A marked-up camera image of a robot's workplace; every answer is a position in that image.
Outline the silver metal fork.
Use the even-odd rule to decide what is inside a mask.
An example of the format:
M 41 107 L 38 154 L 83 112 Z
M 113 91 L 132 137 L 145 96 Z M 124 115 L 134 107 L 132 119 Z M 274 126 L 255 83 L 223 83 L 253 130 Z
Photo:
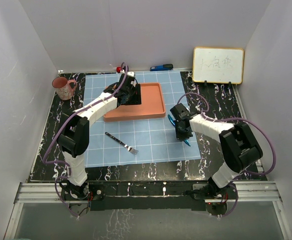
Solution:
M 110 137 L 111 139 L 113 139 L 114 141 L 116 141 L 117 143 L 119 143 L 121 146 L 123 146 L 124 148 L 126 148 L 130 153 L 136 155 L 138 154 L 138 150 L 134 149 L 133 147 L 125 144 L 124 142 L 122 142 L 121 140 L 119 140 L 118 138 L 116 138 L 115 136 L 113 136 L 112 134 L 105 132 L 105 134 Z

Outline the orange plastic tray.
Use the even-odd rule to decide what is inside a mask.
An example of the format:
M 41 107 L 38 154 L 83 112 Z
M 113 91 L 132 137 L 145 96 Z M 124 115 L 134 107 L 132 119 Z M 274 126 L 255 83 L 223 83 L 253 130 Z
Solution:
M 158 82 L 141 83 L 141 104 L 121 105 L 103 116 L 105 122 L 157 119 L 166 116 L 161 85 Z

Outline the blue checked tablecloth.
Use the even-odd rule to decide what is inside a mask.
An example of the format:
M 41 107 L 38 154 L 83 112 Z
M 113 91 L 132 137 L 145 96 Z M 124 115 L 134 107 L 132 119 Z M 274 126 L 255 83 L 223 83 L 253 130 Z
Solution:
M 108 84 L 119 80 L 118 73 L 96 74 L 85 77 L 84 105 L 98 97 Z M 185 93 L 181 72 L 136 73 L 139 83 L 160 83 L 166 106 L 166 115 Z M 105 134 L 108 132 L 138 150 L 128 152 L 123 146 Z M 91 167 L 126 164 L 158 163 L 201 159 L 196 137 L 189 140 L 191 146 L 176 140 L 175 130 L 167 116 L 134 121 L 105 122 L 103 117 L 90 129 L 89 147 L 85 152 L 85 165 Z

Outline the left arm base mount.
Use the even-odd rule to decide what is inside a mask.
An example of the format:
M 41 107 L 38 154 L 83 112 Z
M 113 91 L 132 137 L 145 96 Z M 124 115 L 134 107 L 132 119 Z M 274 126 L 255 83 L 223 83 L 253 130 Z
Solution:
M 63 180 L 59 183 L 62 189 L 62 197 L 65 200 L 88 200 L 100 201 L 104 199 L 104 186 L 94 185 L 84 182 L 82 186 L 77 186 L 68 180 Z

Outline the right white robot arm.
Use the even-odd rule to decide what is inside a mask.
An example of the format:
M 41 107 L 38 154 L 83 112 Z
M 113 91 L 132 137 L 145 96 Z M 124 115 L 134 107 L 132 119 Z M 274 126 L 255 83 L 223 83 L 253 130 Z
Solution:
M 263 156 L 263 151 L 248 124 L 221 122 L 190 112 L 179 103 L 170 109 L 176 139 L 188 140 L 193 133 L 203 134 L 220 143 L 223 164 L 199 189 L 188 192 L 205 198 L 221 198 L 228 185 Z

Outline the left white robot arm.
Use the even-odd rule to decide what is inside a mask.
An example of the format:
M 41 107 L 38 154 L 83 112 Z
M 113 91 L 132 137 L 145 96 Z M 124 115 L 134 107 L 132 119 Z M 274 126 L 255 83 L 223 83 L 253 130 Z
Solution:
M 84 152 L 89 146 L 90 127 L 106 113 L 119 106 L 141 104 L 141 85 L 135 73 L 122 73 L 120 80 L 109 85 L 92 102 L 74 111 L 62 114 L 62 130 L 57 143 L 67 165 L 68 178 L 59 185 L 75 199 L 85 199 L 89 194 Z

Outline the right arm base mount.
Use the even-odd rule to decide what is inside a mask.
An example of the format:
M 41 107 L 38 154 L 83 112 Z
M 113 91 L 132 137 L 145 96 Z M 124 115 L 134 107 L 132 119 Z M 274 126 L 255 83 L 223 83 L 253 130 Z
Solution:
M 231 186 L 215 188 L 208 183 L 195 183 L 183 195 L 190 196 L 195 200 L 235 200 L 236 190 Z

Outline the blue patterned knife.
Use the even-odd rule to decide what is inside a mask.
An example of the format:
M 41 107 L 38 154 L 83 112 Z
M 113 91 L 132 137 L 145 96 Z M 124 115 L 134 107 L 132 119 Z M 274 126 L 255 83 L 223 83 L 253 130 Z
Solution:
M 168 117 L 168 120 L 170 121 L 170 123 L 172 124 L 172 126 L 175 127 L 175 123 L 174 123 L 173 118 L 172 118 L 169 114 L 167 115 L 167 117 Z M 188 141 L 187 139 L 184 140 L 183 142 L 184 142 L 186 145 L 188 145 L 189 147 L 191 146 L 190 143 L 189 143 L 189 141 Z

